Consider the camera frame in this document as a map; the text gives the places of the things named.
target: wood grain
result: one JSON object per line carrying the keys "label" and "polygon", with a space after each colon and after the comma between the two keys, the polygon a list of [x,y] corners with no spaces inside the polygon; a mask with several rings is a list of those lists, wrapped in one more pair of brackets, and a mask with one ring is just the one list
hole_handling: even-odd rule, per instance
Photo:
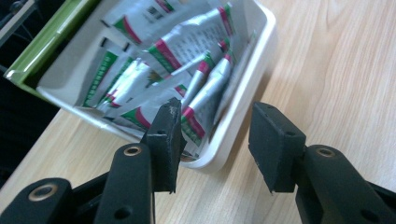
{"label": "wood grain", "polygon": [[[364,178],[396,191],[396,2],[262,0],[278,49],[256,100],[275,105],[307,144],[343,151]],[[181,168],[156,194],[158,223],[299,223],[293,194],[271,194],[248,152],[248,123],[212,175]],[[0,191],[0,211],[48,176],[73,186],[107,171],[126,142],[61,111]]]}

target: screw hole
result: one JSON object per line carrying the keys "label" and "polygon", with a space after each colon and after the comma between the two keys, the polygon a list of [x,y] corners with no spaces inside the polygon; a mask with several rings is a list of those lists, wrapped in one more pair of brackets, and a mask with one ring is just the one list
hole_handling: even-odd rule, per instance
{"label": "screw hole", "polygon": [[32,202],[39,202],[48,199],[50,196],[54,195],[58,190],[58,186],[55,184],[45,184],[30,192],[28,198]]}
{"label": "screw hole", "polygon": [[366,209],[362,209],[361,210],[361,215],[366,219],[369,220],[371,222],[379,222],[379,217],[377,214],[375,214],[374,212],[370,211],[370,210],[366,210]]}
{"label": "screw hole", "polygon": [[288,135],[288,136],[294,136],[296,133],[294,133],[294,132],[286,132],[286,135]]}
{"label": "screw hole", "polygon": [[135,156],[142,151],[140,147],[128,147],[124,150],[125,156]]}
{"label": "screw hole", "polygon": [[323,156],[323,157],[333,157],[333,156],[335,156],[335,153],[333,151],[331,151],[331,150],[329,150],[327,148],[324,148],[324,147],[318,148],[317,149],[317,153],[320,156]]}
{"label": "screw hole", "polygon": [[125,219],[132,214],[132,209],[130,207],[122,207],[114,213],[115,219]]}

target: white plastic tray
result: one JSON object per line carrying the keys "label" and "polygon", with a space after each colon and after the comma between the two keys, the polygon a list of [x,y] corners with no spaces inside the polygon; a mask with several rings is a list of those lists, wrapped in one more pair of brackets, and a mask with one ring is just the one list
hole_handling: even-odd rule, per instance
{"label": "white plastic tray", "polygon": [[[113,35],[100,22],[100,19],[118,1],[103,1],[81,27],[63,53],[40,80],[37,91],[44,97],[88,122],[106,129],[131,142],[139,139],[118,129],[111,122],[102,119],[94,110],[75,106],[91,59],[97,46],[107,37],[121,46],[126,39]],[[243,55],[242,66],[235,71],[242,76],[233,99],[226,109],[210,142],[206,141],[201,157],[197,161],[184,162],[184,167],[196,169],[203,173],[213,173],[220,169],[230,154],[242,121],[251,105],[265,68],[276,48],[276,19],[271,11],[254,0],[234,0],[233,23],[238,34],[245,38],[256,33],[256,38],[249,44]]]}

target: green container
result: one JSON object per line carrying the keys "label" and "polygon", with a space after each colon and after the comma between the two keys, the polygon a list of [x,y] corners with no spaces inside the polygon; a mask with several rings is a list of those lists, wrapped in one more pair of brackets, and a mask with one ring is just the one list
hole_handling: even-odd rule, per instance
{"label": "green container", "polygon": [[66,0],[4,77],[19,88],[44,99],[35,88],[47,68],[101,0]]}

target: wooden surface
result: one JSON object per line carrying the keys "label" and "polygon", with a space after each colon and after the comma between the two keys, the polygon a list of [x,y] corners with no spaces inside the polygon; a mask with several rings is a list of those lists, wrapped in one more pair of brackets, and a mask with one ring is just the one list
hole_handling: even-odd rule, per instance
{"label": "wooden surface", "polygon": [[[279,45],[256,99],[275,105],[307,144],[340,149],[364,178],[396,191],[396,1],[262,0]],[[158,223],[298,223],[293,194],[271,195],[248,152],[248,123],[225,167],[181,168],[177,194],[156,194]],[[0,211],[48,176],[73,186],[108,170],[126,142],[61,111],[0,191]]]}

